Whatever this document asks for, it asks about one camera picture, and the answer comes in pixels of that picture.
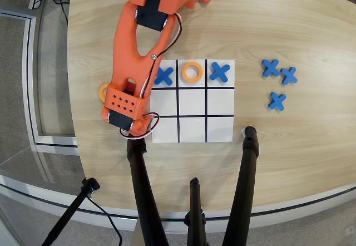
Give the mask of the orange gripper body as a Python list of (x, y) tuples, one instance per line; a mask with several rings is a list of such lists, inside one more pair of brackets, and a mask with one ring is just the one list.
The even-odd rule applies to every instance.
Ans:
[(120, 134), (126, 139), (142, 139), (153, 132), (153, 127), (150, 127), (153, 120), (152, 112), (143, 114), (138, 120), (133, 120), (103, 106), (101, 117), (109, 124), (118, 127)]

